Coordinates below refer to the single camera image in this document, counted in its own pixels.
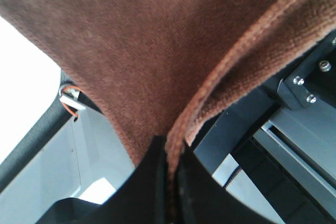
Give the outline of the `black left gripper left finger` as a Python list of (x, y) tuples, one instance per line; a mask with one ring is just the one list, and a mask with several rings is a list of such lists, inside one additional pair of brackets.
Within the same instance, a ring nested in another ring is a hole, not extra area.
[(65, 198), (38, 223), (165, 223), (165, 142), (164, 136), (154, 137), (138, 167), (104, 203)]

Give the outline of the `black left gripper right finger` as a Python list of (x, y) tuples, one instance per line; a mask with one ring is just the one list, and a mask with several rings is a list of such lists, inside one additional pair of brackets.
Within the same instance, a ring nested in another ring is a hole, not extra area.
[(273, 223), (221, 187), (185, 145), (175, 172), (176, 223)]

